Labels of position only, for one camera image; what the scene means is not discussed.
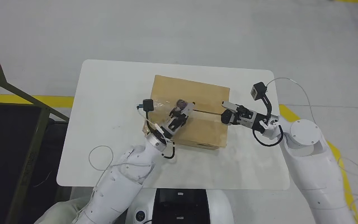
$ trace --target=black wire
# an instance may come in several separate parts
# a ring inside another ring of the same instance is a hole
[[[152,126],[150,126],[150,123],[149,123],[149,115],[148,115],[148,112],[146,111],[145,112],[145,117],[147,118],[146,119],[146,121],[147,121],[147,126],[148,126],[148,128],[149,128],[149,131],[151,132],[151,133],[154,133],[154,129],[152,128]]]
[[[175,155],[175,143],[173,142],[172,155],[171,155],[171,156],[164,156],[164,153],[162,153],[162,156],[163,156],[164,158],[167,158],[167,159],[171,160],[172,158],[174,158],[174,155]]]
[[[279,128],[280,128],[281,137],[274,144],[265,144],[265,143],[261,142],[260,140],[258,140],[258,138],[255,135],[255,130],[254,129],[252,130],[252,134],[255,137],[256,141],[259,142],[261,145],[266,146],[266,147],[272,147],[272,146],[275,146],[275,145],[279,144],[282,141],[282,139],[284,138],[284,131],[282,130],[282,127],[280,125],[279,125]]]

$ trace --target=white cable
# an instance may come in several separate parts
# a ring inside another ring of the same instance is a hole
[[[91,163],[91,159],[90,159],[91,153],[92,153],[95,149],[97,149],[97,148],[99,148],[99,147],[109,148],[109,150],[110,150],[111,153],[112,153],[111,162],[108,164],[107,168],[105,168],[104,170],[101,170],[101,169],[96,168],[96,167]],[[109,147],[109,146],[104,146],[104,145],[103,145],[103,146],[97,146],[97,147],[93,148],[93,149],[89,152],[89,154],[88,154],[88,162],[89,162],[89,164],[90,164],[95,170],[98,170],[98,171],[106,171],[106,170],[110,167],[111,163],[113,162],[113,158],[114,158],[114,154],[113,154],[113,150],[111,149],[111,147]]]
[[[153,122],[151,122],[149,119],[147,119],[143,114],[141,114],[141,112],[139,112],[139,108],[137,108],[136,109],[137,110],[137,112],[138,112],[138,114],[140,115],[140,116],[142,116],[146,121],[148,121],[152,126],[154,126],[154,123]]]
[[[33,188],[36,188],[38,186],[40,186],[41,184],[43,184],[45,181],[47,181],[47,179],[49,178],[50,174],[51,174],[52,170],[49,172],[49,174],[47,175],[47,178],[45,180],[43,180],[40,184],[36,184],[35,186],[32,186]]]
[[[279,78],[274,78],[273,80],[271,80],[270,82],[268,82],[268,84],[266,85],[266,87],[267,87],[271,82],[273,82],[274,80],[280,80],[280,79],[290,80],[291,82],[295,83],[296,85],[298,85],[298,86],[303,90],[303,92],[304,92],[304,94],[306,95],[307,100],[308,100],[309,110],[311,111],[311,115],[312,115],[313,122],[315,122],[314,116],[313,116],[313,113],[312,113],[312,106],[311,106],[311,103],[310,103],[310,101],[309,101],[308,95],[307,95],[306,91],[303,89],[303,87],[302,87],[300,84],[298,84],[296,81],[294,81],[294,80],[292,80],[292,79],[290,79],[290,78],[279,77]]]
[[[354,175],[354,176],[358,176],[358,174],[355,174],[354,172],[350,172],[349,170],[346,170],[346,169],[344,169],[343,167],[340,166],[340,160],[341,160],[342,158],[344,158],[345,160],[348,160],[348,161],[352,162],[354,165],[358,166],[357,163],[355,163],[355,162],[353,162],[351,159],[349,159],[349,158],[347,158],[347,157],[343,157],[343,156],[341,156],[341,157],[338,158],[338,160],[337,160],[338,166],[339,166],[342,170],[344,170],[346,173],[351,174],[351,175]]]
[[[163,136],[164,140],[166,141],[166,145],[168,145],[168,142],[172,141],[171,139],[168,139],[164,136],[164,131],[160,128],[160,126],[158,124],[154,124],[149,119],[147,119],[143,114],[141,114],[139,112],[139,108],[137,108],[136,110],[140,116],[142,116],[145,120],[147,120],[152,126],[155,126],[155,128],[159,131],[159,133]]]

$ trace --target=white table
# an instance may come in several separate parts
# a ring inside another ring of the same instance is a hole
[[[144,120],[135,106],[150,97],[154,76],[183,78],[230,88],[230,101],[266,113],[262,101],[254,101],[251,88],[268,83],[271,71],[176,64],[86,60],[82,65],[57,182],[62,186],[94,186],[101,175],[88,162],[98,145],[110,146],[115,159],[132,145],[143,144]],[[279,114],[275,84],[267,96],[272,113]],[[147,188],[287,189],[289,173],[279,146],[264,147],[245,127],[228,128],[226,148],[205,150],[177,146],[173,160],[160,158],[145,182]],[[105,168],[111,153],[96,150],[91,161]]]

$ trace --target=cable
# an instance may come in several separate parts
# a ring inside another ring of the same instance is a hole
[[[308,95],[307,95],[306,91],[303,89],[303,87],[302,87],[300,84],[298,84],[296,81],[294,81],[294,80],[292,80],[292,79],[290,79],[290,78],[279,77],[279,78],[274,78],[273,80],[271,80],[270,82],[268,82],[268,84],[266,85],[266,87],[267,87],[271,82],[273,82],[274,80],[280,80],[280,79],[290,80],[291,82],[295,83],[296,85],[298,85],[298,86],[303,90],[303,92],[304,92],[304,94],[306,95],[307,100],[308,100],[309,110],[311,111],[312,119],[313,119],[313,121],[315,122],[314,116],[313,116],[313,113],[312,113],[312,106],[311,106],[311,103],[310,103],[310,101],[309,101]]]
[[[349,159],[349,158],[347,158],[347,157],[343,157],[343,156],[341,156],[341,157],[338,158],[338,160],[337,160],[338,166],[339,166],[342,170],[344,170],[345,172],[347,172],[348,174],[351,174],[351,175],[354,175],[354,176],[358,176],[358,174],[355,174],[354,172],[350,172],[349,170],[346,170],[346,169],[344,169],[342,166],[340,166],[340,160],[341,160],[342,158],[344,158],[345,160],[349,160],[349,161],[352,162],[354,165],[358,166],[357,163],[355,163],[355,162],[353,162],[351,159]]]
[[[33,187],[33,188],[36,188],[36,187],[40,186],[41,184],[43,184],[45,181],[47,181],[47,179],[49,178],[51,172],[52,172],[52,170],[51,170],[51,171],[49,172],[49,174],[47,175],[47,178],[46,178],[45,180],[41,181],[40,184],[36,184],[35,186],[32,186],[32,187]]]
[[[260,140],[258,140],[258,138],[256,137],[254,129],[252,130],[252,134],[255,137],[256,141],[259,142],[261,145],[266,146],[266,147],[272,147],[272,146],[275,146],[275,145],[279,144],[282,141],[282,139],[284,138],[284,131],[282,130],[282,127],[280,125],[279,125],[279,128],[280,128],[281,137],[274,144],[265,144],[265,143],[261,142]]]
[[[173,149],[172,149],[172,155],[171,155],[171,156],[165,156],[164,153],[162,153],[162,156],[163,156],[164,158],[169,159],[169,160],[171,160],[172,158],[174,158],[174,155],[175,155],[175,142],[172,141],[172,144],[173,144]]]
[[[112,153],[111,162],[108,164],[107,168],[104,169],[104,170],[101,170],[101,169],[96,168],[96,167],[91,163],[91,159],[90,159],[91,153],[92,153],[95,149],[97,149],[97,148],[99,148],[99,147],[109,148],[109,150],[110,150],[111,153]],[[113,154],[113,150],[111,149],[111,147],[109,147],[109,146],[104,146],[104,145],[103,145],[103,146],[97,146],[97,147],[93,148],[93,149],[89,152],[89,154],[88,154],[88,162],[89,162],[89,164],[90,164],[95,170],[98,170],[98,171],[106,171],[106,170],[110,167],[111,163],[113,162],[113,158],[114,158],[114,154]]]
[[[139,106],[136,107],[136,110],[140,116],[142,116],[147,122],[149,122],[152,126],[154,126],[154,123],[151,122],[148,118],[146,118],[141,112],[139,112]]]
[[[148,118],[146,118],[143,114],[141,114],[141,113],[139,112],[139,106],[136,107],[136,110],[137,110],[138,114],[139,114],[140,116],[142,116],[149,124],[151,124],[152,126],[155,126],[155,127],[156,127],[156,125],[155,125],[153,122],[151,122]],[[158,132],[162,135],[163,139],[166,141],[166,145],[168,145],[168,142],[171,141],[171,140],[168,139],[168,138],[166,138],[166,137],[164,136],[163,130],[158,130]]]

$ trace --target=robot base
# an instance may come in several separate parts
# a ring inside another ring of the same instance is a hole
[[[234,224],[229,199],[222,190],[142,189],[128,208],[126,224]]]

